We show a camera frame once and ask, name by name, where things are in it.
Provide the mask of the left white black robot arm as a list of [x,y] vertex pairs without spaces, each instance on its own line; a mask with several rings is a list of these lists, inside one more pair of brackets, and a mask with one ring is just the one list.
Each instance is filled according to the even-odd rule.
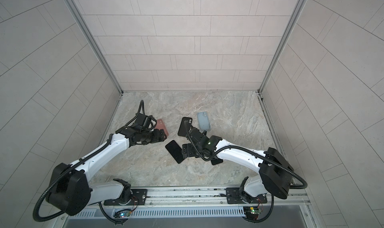
[[92,177],[114,157],[136,145],[148,145],[167,139],[164,129],[156,127],[153,116],[137,114],[128,125],[110,134],[107,141],[88,155],[54,168],[49,187],[42,200],[53,205],[61,213],[76,215],[86,206],[103,201],[115,201],[125,205],[132,199],[131,185],[122,179],[90,185]]

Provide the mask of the pink phone case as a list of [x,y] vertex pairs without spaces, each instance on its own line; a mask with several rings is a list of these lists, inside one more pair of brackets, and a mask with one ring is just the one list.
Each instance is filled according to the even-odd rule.
[[158,130],[164,130],[165,135],[166,135],[167,137],[169,136],[169,133],[168,133],[168,131],[167,131],[167,128],[166,128],[166,126],[165,126],[165,123],[163,122],[162,119],[158,119],[158,120],[157,120],[156,129],[158,129]]

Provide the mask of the purple phone black screen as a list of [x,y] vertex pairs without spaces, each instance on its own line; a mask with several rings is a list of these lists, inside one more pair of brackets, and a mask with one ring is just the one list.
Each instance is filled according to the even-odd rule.
[[170,153],[173,159],[180,164],[184,161],[184,155],[182,148],[177,144],[175,140],[170,141],[166,146],[166,150]]

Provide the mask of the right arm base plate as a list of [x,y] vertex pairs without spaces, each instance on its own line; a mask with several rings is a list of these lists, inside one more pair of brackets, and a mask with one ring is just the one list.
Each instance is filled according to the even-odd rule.
[[251,197],[245,192],[240,192],[240,188],[226,188],[224,193],[227,203],[232,204],[266,204],[268,202],[265,194]]

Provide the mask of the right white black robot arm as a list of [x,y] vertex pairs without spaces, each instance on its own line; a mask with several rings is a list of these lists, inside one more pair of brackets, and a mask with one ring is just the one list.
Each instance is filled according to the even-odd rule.
[[258,196],[270,193],[286,199],[291,186],[293,168],[274,148],[256,151],[228,142],[217,136],[208,138],[206,132],[200,132],[191,125],[181,125],[178,136],[185,137],[189,144],[183,146],[184,157],[202,158],[204,161],[218,165],[224,160],[231,161],[251,169],[258,175],[246,177],[239,190],[232,197],[244,203],[252,203]]

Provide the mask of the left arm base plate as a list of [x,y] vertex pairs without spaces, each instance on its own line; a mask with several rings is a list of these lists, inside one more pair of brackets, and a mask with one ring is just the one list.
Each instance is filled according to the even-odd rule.
[[143,206],[146,203],[147,189],[131,189],[128,199],[115,199],[104,201],[104,206]]

